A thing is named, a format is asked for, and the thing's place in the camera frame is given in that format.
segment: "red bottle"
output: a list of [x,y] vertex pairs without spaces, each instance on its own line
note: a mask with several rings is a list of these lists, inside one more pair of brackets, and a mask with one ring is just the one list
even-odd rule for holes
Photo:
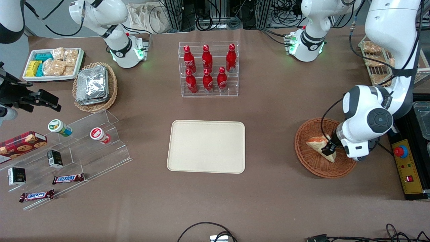
[[190,69],[187,69],[185,73],[187,74],[187,78],[185,78],[185,81],[187,82],[188,89],[192,94],[197,93],[199,91],[199,88],[197,87],[196,78],[193,76],[193,73]]
[[187,67],[187,69],[190,69],[193,74],[196,73],[197,68],[196,68],[196,62],[194,61],[194,56],[190,51],[190,47],[188,45],[184,46],[184,62],[185,62],[185,66]]
[[209,73],[212,73],[212,64],[213,64],[212,54],[209,52],[209,45],[207,44],[203,46],[202,60],[203,60],[203,68],[208,69]]
[[227,91],[227,75],[225,74],[225,68],[219,68],[219,74],[217,76],[218,90],[220,93],[225,93]]
[[233,73],[236,71],[236,51],[234,51],[235,46],[234,44],[230,44],[228,46],[228,53],[227,53],[227,65],[225,66],[227,69],[227,72]]
[[212,85],[212,77],[211,73],[208,69],[203,70],[203,86],[205,87],[205,93],[212,93],[214,91],[213,85]]

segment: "brown table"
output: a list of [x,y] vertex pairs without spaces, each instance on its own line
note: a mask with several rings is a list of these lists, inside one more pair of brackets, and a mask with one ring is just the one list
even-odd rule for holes
[[[354,43],[363,37],[360,33],[362,28]],[[403,200],[394,160],[384,150],[377,148],[337,180],[314,176],[295,154],[293,139],[303,122],[320,117],[354,85],[370,84],[363,60],[349,50],[348,34],[346,28],[332,29],[323,53],[311,63],[286,56],[280,44],[258,31],[154,35],[148,61],[132,69],[116,65],[99,37],[29,38],[31,50],[81,47],[86,64],[112,66],[119,91],[110,111],[120,120],[118,133],[133,161],[33,211],[22,211],[18,197],[0,186],[2,241],[176,241],[200,221],[221,223],[243,242],[302,241],[321,233],[385,236],[386,223],[408,235],[430,233],[430,204]],[[240,42],[239,97],[181,97],[178,42],[205,40]],[[418,92],[429,87],[423,84]],[[73,105],[71,82],[37,88],[57,95],[62,111],[18,111],[17,119],[3,123],[3,140],[28,130],[47,133],[53,118],[71,123],[88,115]],[[341,105],[328,117],[342,120]],[[169,171],[170,126],[177,119],[243,122],[245,171]],[[200,226],[183,241],[208,241],[218,232]]]

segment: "snickers bar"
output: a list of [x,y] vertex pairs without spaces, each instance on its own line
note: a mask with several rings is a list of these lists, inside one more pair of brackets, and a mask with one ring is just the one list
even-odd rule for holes
[[23,193],[19,198],[19,202],[28,202],[32,200],[38,199],[53,199],[54,198],[54,189],[48,192],[36,192],[36,193]]
[[57,183],[80,182],[83,180],[85,180],[84,174],[80,173],[70,176],[54,177],[54,181],[52,182],[52,184],[55,185]]

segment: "red button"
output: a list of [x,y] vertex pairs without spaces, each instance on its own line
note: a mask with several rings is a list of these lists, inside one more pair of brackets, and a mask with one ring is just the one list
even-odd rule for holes
[[396,156],[401,157],[402,155],[405,154],[405,151],[401,147],[396,147],[396,148],[394,148],[394,154]]

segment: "clear acrylic shelf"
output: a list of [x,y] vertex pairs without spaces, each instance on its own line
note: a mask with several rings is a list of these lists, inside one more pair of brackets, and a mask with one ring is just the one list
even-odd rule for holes
[[[236,46],[236,71],[234,73],[227,74],[227,92],[220,93],[218,90],[218,85],[216,78],[218,76],[218,70],[221,66],[226,65],[226,56],[228,53],[228,46],[233,43]],[[203,88],[203,45],[209,45],[210,52],[213,57],[213,71],[211,76],[213,78],[213,93],[206,94]],[[192,94],[185,82],[185,62],[184,62],[184,46],[188,45],[190,51],[194,56],[196,62],[197,71],[194,77],[197,81],[197,86],[199,91],[196,94]],[[181,94],[183,97],[209,97],[209,96],[238,96],[239,95],[239,42],[237,41],[219,41],[219,42],[179,42],[178,49],[178,61],[179,61],[179,78],[181,81]]]
[[[56,199],[132,160],[114,126],[117,122],[118,119],[107,110],[77,120],[69,125],[73,129],[72,135],[63,137],[58,133],[47,134],[48,145],[6,162],[7,166],[0,168],[0,176],[7,177],[7,170],[10,167],[25,169],[27,182],[21,186],[9,186],[9,192],[17,195],[17,202],[24,192],[46,192],[51,189],[54,189],[54,199]],[[111,136],[108,144],[101,144],[91,139],[89,133],[95,127],[101,127]],[[62,168],[56,169],[48,165],[46,153],[51,149],[61,153],[64,165]],[[54,176],[78,173],[85,173],[85,181],[52,185]],[[31,210],[49,201],[49,199],[41,199],[25,202],[23,209]]]

